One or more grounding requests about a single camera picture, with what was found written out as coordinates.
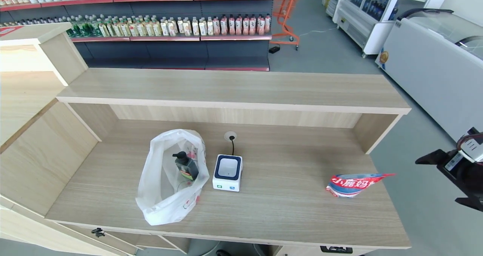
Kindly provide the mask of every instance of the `display freezer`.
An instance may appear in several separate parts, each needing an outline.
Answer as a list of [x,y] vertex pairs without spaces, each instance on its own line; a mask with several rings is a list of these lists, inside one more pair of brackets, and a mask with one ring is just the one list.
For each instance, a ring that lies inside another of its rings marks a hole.
[[455,140],[483,131],[483,27],[451,10],[398,17],[376,63]]

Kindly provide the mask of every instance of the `snack bag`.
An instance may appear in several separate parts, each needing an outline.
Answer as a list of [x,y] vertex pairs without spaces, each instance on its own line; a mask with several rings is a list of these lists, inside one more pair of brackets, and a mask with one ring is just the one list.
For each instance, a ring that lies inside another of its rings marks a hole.
[[326,190],[334,196],[353,198],[362,190],[395,174],[341,174],[334,175]]

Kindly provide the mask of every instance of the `plastic bag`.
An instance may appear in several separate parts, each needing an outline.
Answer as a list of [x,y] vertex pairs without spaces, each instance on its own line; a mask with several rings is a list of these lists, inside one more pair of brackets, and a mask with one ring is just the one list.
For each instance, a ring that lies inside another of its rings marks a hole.
[[[183,177],[173,153],[185,151],[198,166],[198,177]],[[149,154],[136,196],[136,203],[150,225],[179,222],[195,207],[203,185],[209,179],[205,143],[198,132],[176,129],[151,140]]]

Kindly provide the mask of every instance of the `checkout counter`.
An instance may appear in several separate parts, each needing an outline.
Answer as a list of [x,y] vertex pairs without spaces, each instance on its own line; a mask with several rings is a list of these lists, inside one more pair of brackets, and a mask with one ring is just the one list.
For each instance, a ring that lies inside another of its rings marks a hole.
[[[376,173],[369,153],[411,110],[382,75],[88,68],[69,27],[0,37],[17,61],[2,64],[2,134],[18,122],[2,136],[2,238],[95,255],[187,253],[192,238],[267,244],[268,256],[411,247],[382,182],[353,199],[325,190],[334,174]],[[178,128],[201,135],[209,172],[235,131],[243,185],[206,184],[184,220],[151,226],[140,174],[150,140]]]

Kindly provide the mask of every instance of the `floor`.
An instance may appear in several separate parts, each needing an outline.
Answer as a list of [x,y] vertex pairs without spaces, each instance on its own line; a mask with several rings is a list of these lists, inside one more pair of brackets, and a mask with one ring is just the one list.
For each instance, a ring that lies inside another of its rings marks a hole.
[[[381,74],[374,57],[363,59],[360,48],[326,16],[321,0],[300,0],[290,24],[300,35],[300,49],[282,45],[269,55],[272,71]],[[454,203],[463,194],[434,166],[417,166],[414,160],[433,150],[454,149],[441,131],[403,91],[412,107],[371,153],[381,173],[396,173],[384,184],[412,243],[407,250],[377,250],[366,256],[476,256],[481,254],[482,214]],[[193,240],[188,256],[209,251],[216,242]],[[250,244],[221,242],[233,256],[256,256]],[[73,256],[34,245],[0,239],[0,254],[9,256]],[[182,256],[175,251],[148,249],[138,256]]]

